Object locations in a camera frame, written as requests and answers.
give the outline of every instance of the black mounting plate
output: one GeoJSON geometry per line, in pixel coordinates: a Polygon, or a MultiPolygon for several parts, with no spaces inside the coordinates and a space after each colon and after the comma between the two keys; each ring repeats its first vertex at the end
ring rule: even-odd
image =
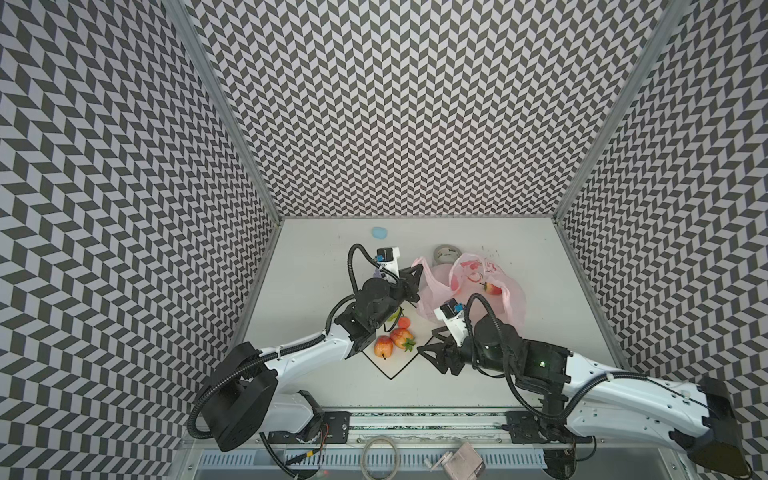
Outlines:
{"type": "MultiPolygon", "coordinates": [[[[320,427],[321,432],[325,432],[326,423],[329,427],[326,444],[346,443],[346,438],[349,435],[349,412],[325,412],[323,414],[323,426],[320,427]]],[[[288,432],[270,432],[266,440],[273,445],[305,445],[306,443],[301,442],[296,435],[296,433],[288,432]]]]}
{"type": "MultiPolygon", "coordinates": [[[[548,443],[553,441],[539,432],[538,420],[532,413],[506,412],[505,416],[507,418],[505,430],[509,432],[512,443],[548,443]]],[[[591,437],[580,437],[567,431],[564,434],[571,439],[576,439],[576,443],[592,442],[591,437]]]]}

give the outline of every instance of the blue object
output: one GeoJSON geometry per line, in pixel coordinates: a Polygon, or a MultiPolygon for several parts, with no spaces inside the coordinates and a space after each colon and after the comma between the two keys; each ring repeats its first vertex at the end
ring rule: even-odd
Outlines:
{"type": "Polygon", "coordinates": [[[373,235],[373,238],[378,238],[379,240],[383,240],[386,238],[386,228],[373,227],[373,229],[371,230],[371,234],[373,235]]]}

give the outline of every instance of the black and white zigzag pattern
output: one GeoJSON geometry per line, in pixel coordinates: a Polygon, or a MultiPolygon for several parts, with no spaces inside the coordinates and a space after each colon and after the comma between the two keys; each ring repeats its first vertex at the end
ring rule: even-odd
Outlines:
{"type": "Polygon", "coordinates": [[[0,478],[161,475],[271,226],[155,0],[0,2],[0,478]]]}
{"type": "Polygon", "coordinates": [[[187,0],[283,215],[551,214],[662,12],[187,0]]]}
{"type": "Polygon", "coordinates": [[[565,223],[630,361],[728,380],[766,479],[768,9],[690,9],[565,223]]]}

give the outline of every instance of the pink plastic bag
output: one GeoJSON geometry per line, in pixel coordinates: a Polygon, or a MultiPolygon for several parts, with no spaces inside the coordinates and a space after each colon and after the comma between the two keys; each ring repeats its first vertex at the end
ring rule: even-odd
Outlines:
{"type": "MultiPolygon", "coordinates": [[[[451,298],[466,304],[470,295],[480,293],[490,303],[499,320],[512,325],[521,333],[525,322],[525,294],[520,285],[498,265],[473,253],[462,254],[453,265],[444,263],[430,267],[424,257],[413,262],[413,265],[419,264],[424,266],[419,289],[419,315],[435,323],[442,323],[435,318],[436,308],[451,298]],[[486,283],[502,289],[501,295],[486,292],[486,283]]],[[[469,319],[474,325],[484,315],[485,308],[476,300],[469,312],[469,319]]]]}

